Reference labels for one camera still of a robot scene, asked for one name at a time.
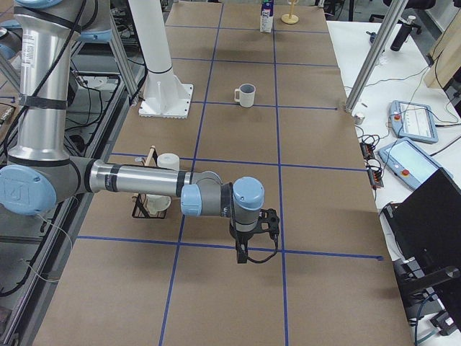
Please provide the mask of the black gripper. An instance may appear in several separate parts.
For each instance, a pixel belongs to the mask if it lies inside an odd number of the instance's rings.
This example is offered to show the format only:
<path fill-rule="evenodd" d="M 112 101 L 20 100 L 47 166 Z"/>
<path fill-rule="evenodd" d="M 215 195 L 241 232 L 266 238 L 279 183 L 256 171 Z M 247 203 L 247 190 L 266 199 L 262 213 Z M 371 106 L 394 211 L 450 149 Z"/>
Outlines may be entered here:
<path fill-rule="evenodd" d="M 279 217 L 275 209 L 261 209 L 256 225 L 250 231 L 239 231 L 234 218 L 230 219 L 230 235 L 235 240 L 236 261 L 238 264 L 251 262 L 264 264 L 277 255 L 279 250 Z M 254 259 L 249 255 L 249 240 L 255 234 L 268 234 L 274 243 L 273 252 L 264 259 Z"/>

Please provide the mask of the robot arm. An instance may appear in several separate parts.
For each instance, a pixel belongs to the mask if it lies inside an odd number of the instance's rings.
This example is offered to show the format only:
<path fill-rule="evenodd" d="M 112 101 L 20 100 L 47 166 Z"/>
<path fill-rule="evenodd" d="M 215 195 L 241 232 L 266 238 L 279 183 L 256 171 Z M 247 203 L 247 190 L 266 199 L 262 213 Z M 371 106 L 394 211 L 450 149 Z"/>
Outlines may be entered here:
<path fill-rule="evenodd" d="M 71 46 L 85 31 L 100 35 L 107 23 L 105 1 L 17 1 L 22 27 L 18 139 L 1 169 L 1 204 L 32 216 L 80 193 L 132 192 L 180 199 L 186 216 L 220 216 L 230 221 L 237 260 L 250 260 L 256 234 L 279 237 L 275 210 L 263 209 L 264 187 L 253 177 L 223 183 L 214 172 L 108 164 L 71 156 L 63 147 L 68 108 Z"/>

